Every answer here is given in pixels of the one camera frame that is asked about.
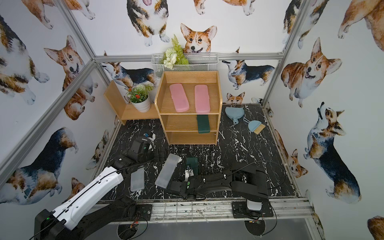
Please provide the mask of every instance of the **light blue dustpan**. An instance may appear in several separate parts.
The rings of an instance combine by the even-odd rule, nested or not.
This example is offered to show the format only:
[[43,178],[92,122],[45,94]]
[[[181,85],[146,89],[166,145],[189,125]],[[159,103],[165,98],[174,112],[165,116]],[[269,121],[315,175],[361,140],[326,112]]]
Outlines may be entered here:
[[242,108],[234,108],[234,107],[226,107],[225,114],[233,120],[233,124],[239,123],[239,118],[244,116],[244,109]]

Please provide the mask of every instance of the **small wooden shelf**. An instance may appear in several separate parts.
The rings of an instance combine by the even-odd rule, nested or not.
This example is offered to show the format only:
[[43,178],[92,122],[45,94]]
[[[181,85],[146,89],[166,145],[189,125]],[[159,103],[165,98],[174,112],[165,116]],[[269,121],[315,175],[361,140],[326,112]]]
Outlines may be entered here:
[[104,92],[104,97],[123,125],[125,125],[127,120],[159,118],[154,103],[151,103],[151,109],[146,113],[141,113],[132,104],[127,104],[114,81],[111,81],[109,84]]
[[[189,102],[189,110],[183,113],[176,112],[173,104],[169,86],[174,83],[183,85]],[[210,133],[199,134],[197,127],[195,86],[198,84],[208,86]],[[217,144],[222,108],[218,71],[165,71],[156,94],[155,107],[168,144]]]

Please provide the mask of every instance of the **marble pattern surface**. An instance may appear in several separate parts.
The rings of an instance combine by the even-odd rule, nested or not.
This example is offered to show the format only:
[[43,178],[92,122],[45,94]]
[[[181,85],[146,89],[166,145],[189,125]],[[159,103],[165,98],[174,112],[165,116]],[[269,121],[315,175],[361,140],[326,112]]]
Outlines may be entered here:
[[[184,179],[187,157],[198,157],[199,174],[214,174],[229,167],[233,161],[251,163],[254,161],[273,161],[282,166],[275,142],[273,141],[270,129],[266,124],[266,119],[258,104],[243,104],[236,107],[242,107],[245,111],[245,117],[251,120],[259,120],[267,127],[259,134],[250,133],[247,125],[242,119],[239,124],[234,125],[224,112],[221,115],[219,128],[218,144],[215,145],[168,145],[163,128],[159,119],[150,120],[131,120],[127,121],[125,126],[121,126],[112,150],[107,159],[106,166],[125,149],[131,146],[131,141],[144,133],[156,134],[154,141],[155,148],[163,146],[168,148],[170,153],[179,155],[183,161],[178,163],[173,180]],[[130,191],[131,177],[124,175],[124,181],[117,187],[108,192],[101,200],[109,201],[128,195],[137,199],[174,199],[175,196],[167,194],[164,189],[157,187],[154,182],[159,175],[164,162],[151,162],[145,166],[145,189],[138,192]],[[267,187],[274,189],[268,190],[270,197],[295,196],[294,189],[286,177],[284,169],[271,162],[255,163],[263,167],[267,175]],[[207,198],[228,198],[239,197],[230,191],[216,192],[208,194]]]

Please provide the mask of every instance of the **wire basket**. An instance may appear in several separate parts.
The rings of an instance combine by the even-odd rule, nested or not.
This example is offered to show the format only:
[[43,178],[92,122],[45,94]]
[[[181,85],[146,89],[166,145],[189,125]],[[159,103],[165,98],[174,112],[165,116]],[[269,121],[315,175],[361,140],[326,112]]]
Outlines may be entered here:
[[189,65],[174,65],[172,69],[160,64],[163,59],[163,53],[152,55],[152,66],[157,79],[161,79],[164,71],[217,71],[218,54],[217,53],[186,53],[184,56],[188,59]]

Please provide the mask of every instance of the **pink plastic box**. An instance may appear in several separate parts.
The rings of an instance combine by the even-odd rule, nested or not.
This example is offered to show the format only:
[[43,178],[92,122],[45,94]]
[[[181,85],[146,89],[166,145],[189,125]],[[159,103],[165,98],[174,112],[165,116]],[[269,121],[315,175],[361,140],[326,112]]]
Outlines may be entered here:
[[170,94],[172,96],[173,104],[175,105],[176,112],[182,113],[189,110],[189,102],[185,94],[183,85],[175,83],[169,86]]
[[211,111],[207,85],[195,86],[195,107],[197,114],[207,114]]

